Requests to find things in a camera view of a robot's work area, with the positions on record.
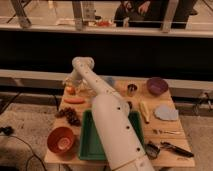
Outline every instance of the purple bowl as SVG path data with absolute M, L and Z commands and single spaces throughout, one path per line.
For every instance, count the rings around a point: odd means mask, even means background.
M 169 89 L 167 82 L 160 77 L 152 77 L 148 79 L 146 85 L 149 92 L 156 96 L 160 96 Z

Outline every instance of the green tray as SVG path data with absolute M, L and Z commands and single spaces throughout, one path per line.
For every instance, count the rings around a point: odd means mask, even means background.
M 139 113 L 137 111 L 130 112 L 129 120 L 141 144 L 144 145 Z M 83 114 L 78 156 L 80 160 L 107 160 L 90 110 Z

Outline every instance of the person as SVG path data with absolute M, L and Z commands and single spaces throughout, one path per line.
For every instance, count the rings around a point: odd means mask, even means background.
M 172 28 L 186 28 L 188 18 L 197 0 L 179 0 Z M 129 18 L 130 27 L 161 27 L 167 10 L 168 0 L 121 1 L 114 21 L 117 27 Z
M 165 5 L 163 1 L 153 0 L 121 1 L 116 10 L 114 21 L 117 27 L 122 27 L 126 18 L 129 19 L 130 27 L 152 27 L 155 21 L 162 21 L 161 11 Z

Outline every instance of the orange vegetable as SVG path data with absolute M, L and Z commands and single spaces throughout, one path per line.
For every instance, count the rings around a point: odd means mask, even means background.
M 75 88 L 72 87 L 72 86 L 67 86 L 67 87 L 66 87 L 66 91 L 67 91 L 67 93 L 70 94 L 70 95 L 74 95 L 74 94 L 75 94 Z
M 82 104 L 85 103 L 85 99 L 83 97 L 72 97 L 72 98 L 65 98 L 64 102 L 69 104 Z

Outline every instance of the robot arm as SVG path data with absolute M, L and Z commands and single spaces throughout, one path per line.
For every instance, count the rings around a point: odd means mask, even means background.
M 77 86 L 84 78 L 97 93 L 92 102 L 94 123 L 110 168 L 116 171 L 154 171 L 128 120 L 129 106 L 122 96 L 91 69 L 92 58 L 73 59 L 68 80 Z

